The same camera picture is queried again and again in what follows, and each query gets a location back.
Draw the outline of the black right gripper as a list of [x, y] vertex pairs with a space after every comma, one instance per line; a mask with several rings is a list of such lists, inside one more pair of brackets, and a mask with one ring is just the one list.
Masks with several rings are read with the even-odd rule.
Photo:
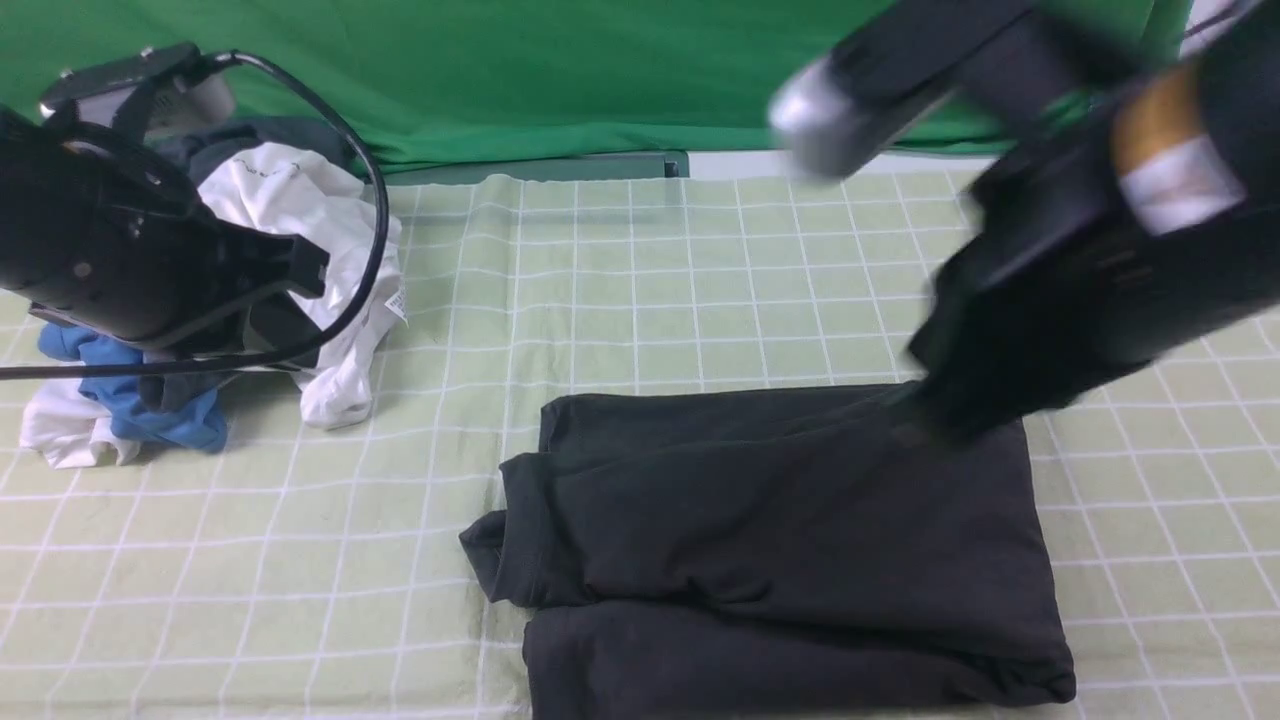
[[1070, 140], [934, 274], [909, 439], [969, 443], [1277, 304], [1276, 41], [1217, 41]]

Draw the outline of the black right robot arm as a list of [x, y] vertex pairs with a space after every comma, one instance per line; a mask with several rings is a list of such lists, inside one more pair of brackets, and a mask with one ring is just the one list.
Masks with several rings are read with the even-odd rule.
[[1277, 305], [1277, 4], [1155, 67], [1038, 1], [901, 1], [832, 55], [897, 128], [956, 94], [1015, 142], [908, 350], [920, 434], [1061, 409]]

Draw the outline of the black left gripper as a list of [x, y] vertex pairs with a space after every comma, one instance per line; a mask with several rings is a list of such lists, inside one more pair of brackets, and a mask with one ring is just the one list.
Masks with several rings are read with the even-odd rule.
[[1, 286], [29, 310], [145, 352], [268, 354], [320, 325], [329, 255], [298, 234], [218, 218], [156, 152], [72, 120], [3, 113]]

